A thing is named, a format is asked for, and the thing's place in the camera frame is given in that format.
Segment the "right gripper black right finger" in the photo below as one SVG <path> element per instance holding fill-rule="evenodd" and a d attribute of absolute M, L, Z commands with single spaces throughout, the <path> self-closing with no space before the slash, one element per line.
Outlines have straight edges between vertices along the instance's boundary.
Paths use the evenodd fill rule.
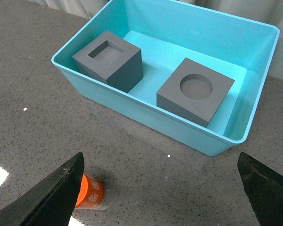
<path fill-rule="evenodd" d="M 259 224 L 283 226 L 283 176 L 244 152 L 237 168 Z"/>

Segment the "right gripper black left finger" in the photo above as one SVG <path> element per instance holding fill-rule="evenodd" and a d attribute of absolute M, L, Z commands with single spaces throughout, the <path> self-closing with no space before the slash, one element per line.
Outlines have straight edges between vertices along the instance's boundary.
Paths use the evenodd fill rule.
<path fill-rule="evenodd" d="M 81 189 L 78 152 L 20 198 L 0 210 L 0 226 L 67 226 Z"/>

